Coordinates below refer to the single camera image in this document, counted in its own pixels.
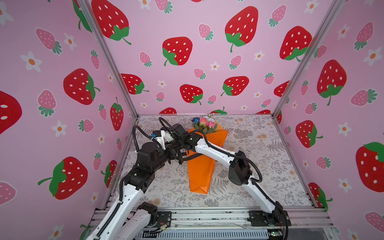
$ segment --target pink wall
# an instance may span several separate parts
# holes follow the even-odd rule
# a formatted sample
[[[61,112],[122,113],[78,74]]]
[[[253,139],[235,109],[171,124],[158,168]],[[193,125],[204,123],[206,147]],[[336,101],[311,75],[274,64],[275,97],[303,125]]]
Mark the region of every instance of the pink wall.
[[[383,9],[382,1],[345,3],[282,110],[280,128],[343,239],[384,239]]]
[[[0,2],[0,10],[0,238],[79,239],[85,229],[80,226],[101,208],[107,191],[101,170],[118,160],[117,138],[125,144],[133,118],[116,82],[109,81],[110,70],[93,34],[83,24],[79,30],[72,1],[9,0]],[[96,66],[92,49],[98,54]],[[68,76],[76,69],[84,70]],[[87,73],[100,89],[94,101]],[[110,118],[115,97],[124,113],[118,131]],[[105,120],[99,104],[105,106]],[[82,132],[78,125],[86,119],[93,128],[85,121]],[[105,139],[100,144],[101,134]],[[101,163],[95,170],[97,152]]]
[[[310,35],[316,33],[332,1],[89,2],[117,67],[125,74],[130,97],[139,114],[158,114],[166,108],[174,108],[170,112],[177,113],[208,113],[223,107],[228,113],[252,114],[275,109],[280,97],[274,92],[281,86],[284,90],[284,83],[290,80],[298,65],[296,58],[284,58],[290,55],[291,48],[301,50],[309,45]],[[238,32],[242,35],[240,41],[232,37],[232,33]],[[273,76],[265,79],[268,73]],[[232,86],[236,79],[241,84],[232,91],[227,89],[233,95],[229,96],[223,84]],[[186,98],[180,92],[181,86]],[[214,103],[210,105],[208,100],[213,95],[216,97],[211,98]]]

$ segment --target red strawberry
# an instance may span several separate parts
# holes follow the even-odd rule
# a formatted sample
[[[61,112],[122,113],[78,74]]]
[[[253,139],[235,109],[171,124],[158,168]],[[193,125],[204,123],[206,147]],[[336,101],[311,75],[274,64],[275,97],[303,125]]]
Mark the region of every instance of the red strawberry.
[[[11,95],[0,91],[0,134],[14,125],[22,116],[19,102]]]
[[[220,95],[227,94],[228,96],[237,96],[244,91],[249,83],[249,78],[246,76],[227,78],[223,84],[224,92]]]
[[[325,63],[317,82],[317,92],[323,98],[329,97],[327,106],[331,103],[331,97],[337,95],[347,82],[347,74],[344,68],[336,61]]]
[[[124,39],[131,45],[124,38],[129,35],[129,22],[124,13],[107,0],[92,0],[91,5],[103,35],[115,41]]]
[[[105,109],[103,104],[99,105],[99,111],[100,111],[100,117],[103,120],[106,120],[107,119],[107,109]]]
[[[317,166],[319,166],[322,169],[330,168],[331,167],[331,161],[327,157],[319,157],[316,160]]]
[[[280,7],[276,8],[272,13],[272,18],[269,19],[269,27],[273,28],[276,25],[278,25],[279,21],[281,21],[284,18],[286,11],[287,11],[286,5],[281,5]]]
[[[192,42],[189,38],[181,36],[177,38],[168,38],[163,42],[163,56],[172,65],[184,65],[191,55]]]
[[[227,112],[224,112],[224,109],[225,107],[223,107],[223,110],[215,110],[215,111],[212,111],[211,114],[227,114]]]
[[[306,148],[312,147],[316,142],[316,138],[323,138],[323,136],[316,137],[316,135],[317,128],[310,120],[301,122],[296,126],[296,136]]]
[[[326,51],[327,51],[327,47],[324,45],[321,45],[319,48],[316,49],[316,51],[313,54],[313,57],[321,58]]]
[[[162,101],[164,101],[164,98],[165,98],[165,96],[164,96],[164,93],[163,93],[163,92],[159,92],[159,93],[156,94],[156,100],[157,100],[158,102],[162,102]]]
[[[268,85],[272,84],[272,82],[274,81],[275,77],[273,76],[273,73],[267,73],[265,75],[265,79],[264,79],[264,82]]]
[[[159,114],[177,114],[174,108],[166,108],[163,111],[159,112]]]
[[[280,48],[280,58],[284,60],[298,59],[307,50],[312,41],[312,35],[302,26],[296,26],[285,35]]]
[[[372,227],[376,228],[380,232],[384,232],[384,216],[381,216],[377,212],[369,212],[365,215],[365,220],[367,220]]]
[[[316,103],[308,104],[308,106],[305,108],[305,113],[311,115],[313,112],[316,112],[316,109],[317,109]]]
[[[229,20],[225,26],[225,36],[227,41],[232,43],[230,52],[232,52],[233,45],[240,47],[253,39],[258,18],[257,8],[249,6]]]
[[[216,99],[217,99],[216,95],[212,95],[212,96],[210,96],[210,97],[208,98],[207,103],[208,103],[209,105],[212,105],[212,104],[215,103]]]
[[[206,41],[210,41],[214,37],[214,32],[211,31],[211,27],[205,24],[199,25],[200,37],[205,38]]]
[[[94,160],[93,160],[93,168],[95,169],[95,171],[97,171],[101,165],[101,153],[97,152],[94,156]]]
[[[197,103],[203,98],[203,90],[201,88],[184,84],[180,87],[180,93],[184,101],[187,103]]]
[[[308,186],[310,187],[313,198],[316,201],[316,203],[315,203],[316,206],[317,207],[324,207],[325,210],[328,211],[328,203],[327,202],[332,202],[333,199],[331,198],[329,200],[326,200],[325,193],[319,187],[319,185],[317,185],[316,183],[311,182],[308,184]]]
[[[263,102],[262,108],[266,108],[268,105],[270,105],[272,102],[272,99],[267,99]]]
[[[291,133],[291,127],[290,127],[290,126],[286,126],[286,127],[284,128],[284,133],[285,133],[286,135],[290,134],[290,133]]]
[[[101,174],[105,175],[104,183],[105,183],[105,186],[107,187],[109,187],[109,184],[111,183],[113,173],[115,172],[115,169],[116,169],[116,165],[117,165],[117,162],[115,160],[112,160],[108,164],[107,168],[105,169],[105,173],[103,173],[103,171],[101,170]]]
[[[52,33],[42,28],[36,28],[35,31],[36,36],[39,38],[40,42],[46,49],[52,50],[52,52],[57,55],[62,53],[60,43],[55,41],[55,37],[52,35]]]
[[[116,103],[112,104],[109,111],[113,128],[118,131],[121,128],[122,120],[124,118],[124,112],[120,104],[118,104],[118,98],[116,97]]]
[[[79,160],[66,157],[53,170],[53,177],[43,179],[37,185],[52,179],[49,190],[59,200],[66,199],[79,190],[87,181],[88,171]]]
[[[0,181],[0,206],[16,197],[17,190],[11,184]]]
[[[373,22],[368,22],[356,36],[355,50],[359,51],[367,45],[367,41],[373,35]]]
[[[278,97],[282,97],[282,95],[283,95],[285,89],[286,89],[287,86],[288,86],[288,83],[289,83],[289,81],[286,81],[285,83],[280,84],[279,86],[277,86],[277,87],[275,88],[275,90],[273,91],[273,93],[274,93],[276,96],[278,96]]]
[[[371,104],[377,99],[378,93],[373,89],[360,90],[352,98],[351,103],[356,106],[365,106],[367,103]]]
[[[100,61],[98,59],[97,53],[95,49],[92,49],[91,51],[91,61],[96,69],[99,69]]]
[[[78,68],[72,73],[70,73],[67,77],[64,78],[64,91],[65,93],[78,101],[81,104],[89,105],[93,102],[96,96],[93,79],[82,68]]]
[[[302,86],[301,86],[301,95],[304,96],[308,91],[308,81],[307,79],[304,80]]]
[[[152,66],[151,58],[145,52],[140,53],[140,61],[148,68]]]
[[[195,77],[200,78],[200,79],[205,79],[207,77],[206,74],[204,73],[204,71],[201,69],[198,69],[198,68],[195,68],[193,73],[195,74]]]
[[[384,145],[371,142],[359,148],[356,164],[363,184],[375,192],[384,192]]]
[[[121,76],[129,93],[135,95],[142,91],[149,92],[148,90],[144,90],[144,83],[138,76],[124,73],[122,73]]]
[[[116,140],[116,144],[118,145],[118,150],[121,150],[121,145],[122,145],[122,143],[121,143],[120,138],[118,138],[118,139]]]
[[[267,109],[265,109],[265,110],[260,111],[260,112],[258,112],[258,113],[256,113],[256,114],[271,114],[271,110],[267,110]]]

